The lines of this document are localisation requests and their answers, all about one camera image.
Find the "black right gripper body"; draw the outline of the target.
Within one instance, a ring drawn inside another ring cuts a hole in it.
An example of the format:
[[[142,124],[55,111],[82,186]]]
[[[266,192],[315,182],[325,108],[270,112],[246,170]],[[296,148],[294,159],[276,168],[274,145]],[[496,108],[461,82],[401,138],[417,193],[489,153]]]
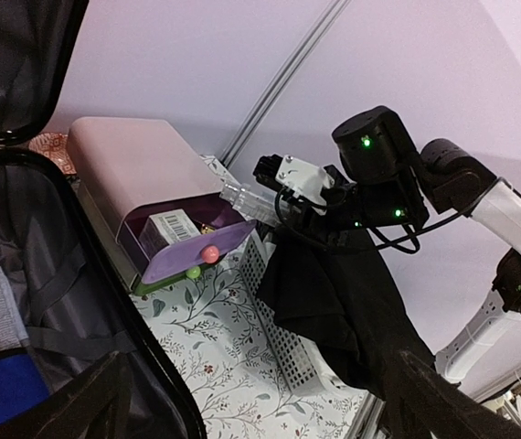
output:
[[[360,112],[332,132],[338,166],[291,155],[263,155],[252,174],[294,213],[283,232],[326,252],[364,252],[350,244],[365,231],[373,251],[418,252],[430,214],[417,172],[420,155],[399,115],[385,105]]]

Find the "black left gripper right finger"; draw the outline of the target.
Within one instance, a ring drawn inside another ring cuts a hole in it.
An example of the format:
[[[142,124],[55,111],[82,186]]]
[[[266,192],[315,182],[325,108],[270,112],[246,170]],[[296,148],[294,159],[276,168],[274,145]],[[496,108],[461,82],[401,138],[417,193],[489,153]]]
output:
[[[521,426],[475,402],[406,350],[389,362],[384,384],[394,438],[521,438]]]

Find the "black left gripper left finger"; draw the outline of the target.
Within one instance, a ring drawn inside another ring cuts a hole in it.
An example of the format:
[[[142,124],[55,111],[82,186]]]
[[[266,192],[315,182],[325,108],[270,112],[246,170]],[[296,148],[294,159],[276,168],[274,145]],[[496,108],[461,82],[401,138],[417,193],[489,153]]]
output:
[[[45,401],[0,423],[0,438],[124,438],[131,397],[129,361],[113,352]]]

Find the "yellow Pikachu suitcase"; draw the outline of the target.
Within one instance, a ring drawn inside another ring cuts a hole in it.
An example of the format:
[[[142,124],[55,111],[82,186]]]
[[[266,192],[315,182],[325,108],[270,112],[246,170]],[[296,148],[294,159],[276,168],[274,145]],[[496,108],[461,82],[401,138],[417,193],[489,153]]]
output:
[[[27,148],[56,108],[86,9],[84,1],[0,1],[0,267],[49,397],[120,352],[132,374],[124,438],[203,438],[194,398],[70,182]]]

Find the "white plastic basket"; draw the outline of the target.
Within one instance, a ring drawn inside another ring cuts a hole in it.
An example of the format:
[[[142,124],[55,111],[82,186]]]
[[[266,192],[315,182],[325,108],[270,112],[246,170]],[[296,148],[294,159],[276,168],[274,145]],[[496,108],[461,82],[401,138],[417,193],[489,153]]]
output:
[[[202,159],[223,183],[239,183],[213,155],[204,155]],[[241,279],[250,293],[271,354],[290,394],[305,399],[320,397],[339,412],[356,412],[350,405],[361,406],[369,401],[368,392],[344,383],[335,374],[315,343],[319,335],[317,317],[300,316],[302,301],[277,285],[276,273],[267,271],[277,266],[273,257],[274,232],[283,230],[282,221],[294,213],[284,202],[276,205],[274,200],[274,208],[280,223],[270,227],[257,221],[257,231],[250,235],[240,259]]]

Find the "white barcode box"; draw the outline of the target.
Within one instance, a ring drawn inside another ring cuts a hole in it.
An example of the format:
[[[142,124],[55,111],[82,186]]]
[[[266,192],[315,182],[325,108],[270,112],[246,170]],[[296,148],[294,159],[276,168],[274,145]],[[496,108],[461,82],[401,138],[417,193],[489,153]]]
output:
[[[200,235],[196,224],[182,209],[151,215],[144,229],[146,236],[157,244],[173,244]]]

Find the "pink purple drawer box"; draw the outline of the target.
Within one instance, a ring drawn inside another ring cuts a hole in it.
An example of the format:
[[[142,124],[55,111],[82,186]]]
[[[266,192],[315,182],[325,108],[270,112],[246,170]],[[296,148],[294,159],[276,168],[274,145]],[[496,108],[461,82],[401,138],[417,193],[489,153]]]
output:
[[[165,120],[82,117],[69,128],[67,151],[80,189],[110,246],[153,284],[203,269],[237,249],[255,228],[220,198],[224,183]],[[200,235],[173,244],[146,236],[151,215],[182,209]]]

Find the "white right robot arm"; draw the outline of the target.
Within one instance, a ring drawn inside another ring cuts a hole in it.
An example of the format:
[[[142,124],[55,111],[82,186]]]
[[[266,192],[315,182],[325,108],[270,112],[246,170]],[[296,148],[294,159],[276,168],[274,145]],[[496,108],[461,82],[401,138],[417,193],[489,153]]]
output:
[[[460,218],[473,231],[436,240],[431,261],[445,262],[453,284],[478,286],[495,277],[478,311],[436,356],[439,373],[461,383],[493,358],[521,322],[521,194],[453,142],[438,138],[418,149],[399,115],[385,106],[359,113],[332,133],[340,166],[290,155],[265,155],[256,180],[278,202],[299,209],[285,223],[313,250],[342,256],[385,249],[415,252],[421,236]]]

